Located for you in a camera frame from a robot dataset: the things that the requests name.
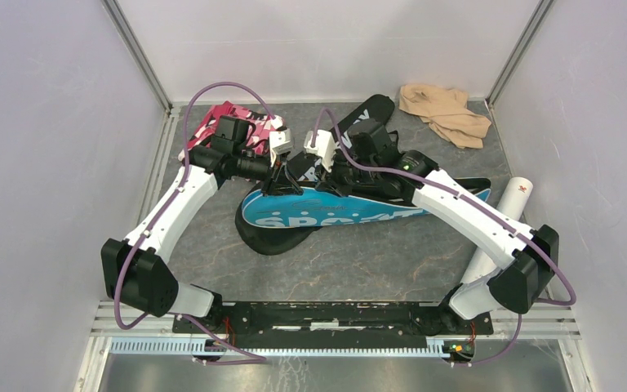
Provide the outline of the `blue Sport racket cover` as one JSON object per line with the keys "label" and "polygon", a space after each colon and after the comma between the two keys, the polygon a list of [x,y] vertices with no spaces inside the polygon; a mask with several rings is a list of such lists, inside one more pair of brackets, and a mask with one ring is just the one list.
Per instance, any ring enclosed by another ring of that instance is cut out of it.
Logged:
{"label": "blue Sport racket cover", "polygon": [[356,225],[391,221],[430,212],[401,198],[351,194],[338,197],[317,191],[312,181],[300,181],[302,195],[255,197],[242,210],[247,222],[261,228]]}

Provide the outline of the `black Crossway racket cover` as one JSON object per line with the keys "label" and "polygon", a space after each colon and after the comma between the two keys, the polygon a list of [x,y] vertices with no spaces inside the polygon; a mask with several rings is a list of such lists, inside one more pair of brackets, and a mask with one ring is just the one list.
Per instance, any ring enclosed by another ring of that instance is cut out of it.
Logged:
{"label": "black Crossway racket cover", "polygon": [[[386,124],[395,110],[395,103],[388,97],[375,94],[363,101],[357,108],[338,122],[340,131],[345,133],[355,123],[367,118]],[[315,168],[320,164],[320,159],[304,152],[299,152],[287,163],[287,168],[293,176],[302,180],[316,181]],[[253,251],[266,256],[273,256],[290,251],[307,239],[319,228],[317,226],[305,226],[295,228],[261,228],[257,227],[243,217],[243,208],[255,197],[260,196],[261,183],[250,189],[249,194],[239,203],[235,213],[234,223],[242,241]]]}

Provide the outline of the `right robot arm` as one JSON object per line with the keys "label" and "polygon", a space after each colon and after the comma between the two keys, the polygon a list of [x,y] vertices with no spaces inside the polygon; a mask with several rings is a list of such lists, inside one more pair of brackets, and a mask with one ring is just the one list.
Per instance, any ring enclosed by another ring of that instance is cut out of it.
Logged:
{"label": "right robot arm", "polygon": [[369,119],[351,130],[350,146],[339,128],[307,134],[305,152],[322,160],[319,182],[344,194],[369,182],[393,182],[400,198],[426,210],[463,234],[482,250],[494,269],[447,295],[438,314],[441,327],[462,332],[478,314],[505,308],[526,314],[558,267],[559,234],[548,226],[538,229],[491,207],[451,177],[438,164],[415,150],[402,152],[385,126]]}

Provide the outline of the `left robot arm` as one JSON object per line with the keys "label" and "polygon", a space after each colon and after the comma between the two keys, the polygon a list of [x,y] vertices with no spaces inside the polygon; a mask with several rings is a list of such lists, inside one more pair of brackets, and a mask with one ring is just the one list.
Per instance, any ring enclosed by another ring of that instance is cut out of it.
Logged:
{"label": "left robot arm", "polygon": [[153,210],[122,240],[110,238],[101,248],[104,282],[118,313],[121,305],[142,316],[192,315],[203,332],[215,332],[224,322],[224,311],[215,305],[216,293],[180,283],[168,267],[181,235],[203,204],[234,176],[268,180],[283,166],[292,150],[290,130],[274,118],[269,132],[269,154],[256,155],[247,147],[255,125],[223,116],[206,145],[185,151],[185,163],[172,186]]}

